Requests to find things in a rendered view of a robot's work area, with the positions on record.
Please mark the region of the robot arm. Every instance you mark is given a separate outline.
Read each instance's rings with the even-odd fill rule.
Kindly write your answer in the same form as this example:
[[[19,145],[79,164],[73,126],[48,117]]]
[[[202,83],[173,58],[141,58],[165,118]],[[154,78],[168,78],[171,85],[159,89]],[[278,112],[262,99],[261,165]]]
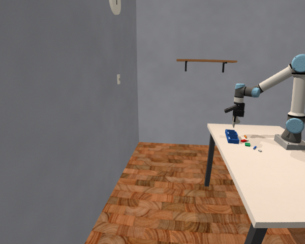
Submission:
[[[281,138],[291,142],[301,142],[301,132],[305,124],[305,54],[297,55],[289,66],[271,76],[255,87],[236,84],[234,102],[243,103],[243,97],[259,97],[260,93],[293,76],[293,93],[291,111],[288,113],[286,129]],[[240,98],[240,99],[239,99]]]

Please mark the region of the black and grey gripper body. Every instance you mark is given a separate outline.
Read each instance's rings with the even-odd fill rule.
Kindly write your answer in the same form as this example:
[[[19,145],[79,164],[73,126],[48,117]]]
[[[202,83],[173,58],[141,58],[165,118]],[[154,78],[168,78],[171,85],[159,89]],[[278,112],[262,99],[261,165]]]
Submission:
[[[245,103],[235,103],[234,104],[237,104],[238,108],[233,110],[233,116],[236,112],[236,116],[238,117],[243,117],[244,116],[244,108],[245,108]]]

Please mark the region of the blue rack of bins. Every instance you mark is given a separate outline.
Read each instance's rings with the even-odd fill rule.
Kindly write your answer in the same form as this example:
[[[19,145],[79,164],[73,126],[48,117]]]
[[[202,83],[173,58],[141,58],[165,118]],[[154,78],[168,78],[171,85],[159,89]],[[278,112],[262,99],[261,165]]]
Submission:
[[[238,134],[237,134],[237,132],[235,132],[235,130],[225,129],[225,134],[226,134],[228,143],[239,144]]]

